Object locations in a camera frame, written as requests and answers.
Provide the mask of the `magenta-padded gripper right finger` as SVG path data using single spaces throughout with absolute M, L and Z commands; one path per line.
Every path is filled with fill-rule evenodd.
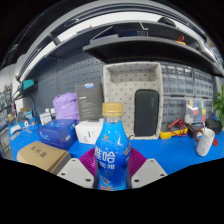
M 132 148 L 128 163 L 128 188 L 136 189 L 165 177 L 167 173 L 154 159 L 146 159 Z

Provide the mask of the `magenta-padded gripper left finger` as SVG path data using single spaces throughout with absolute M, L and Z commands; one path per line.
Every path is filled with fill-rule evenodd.
M 79 159 L 71 158 L 59 171 L 58 176 L 78 186 L 96 189 L 98 173 L 94 149 L 88 150 Z

